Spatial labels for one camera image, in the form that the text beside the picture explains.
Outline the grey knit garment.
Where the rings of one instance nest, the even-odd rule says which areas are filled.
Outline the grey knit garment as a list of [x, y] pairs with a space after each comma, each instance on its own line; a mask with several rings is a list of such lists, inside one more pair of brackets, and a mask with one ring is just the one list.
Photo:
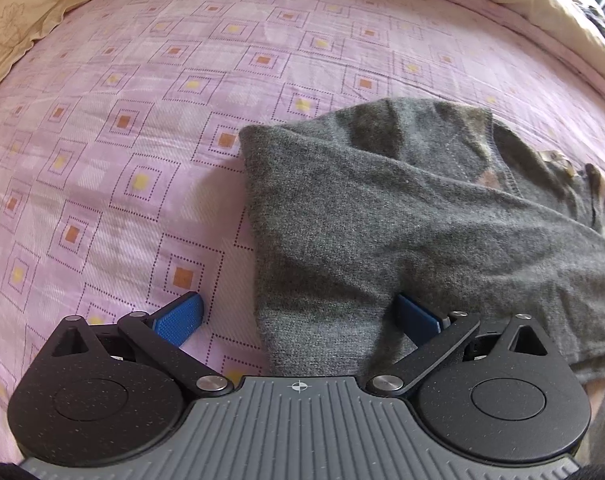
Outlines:
[[256, 319], [280, 375], [379, 372], [391, 302], [533, 315], [581, 382], [605, 378], [605, 177], [484, 108], [383, 99], [240, 131]]

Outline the pink patterned bed sheet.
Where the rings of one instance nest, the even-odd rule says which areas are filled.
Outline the pink patterned bed sheet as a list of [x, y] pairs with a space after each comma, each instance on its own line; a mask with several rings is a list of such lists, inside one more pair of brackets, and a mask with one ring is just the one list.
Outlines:
[[386, 96], [489, 107], [605, 171], [605, 70], [491, 0], [92, 0], [38, 41], [0, 83], [0, 462], [65, 315], [195, 289], [188, 351], [263, 373], [238, 131]]

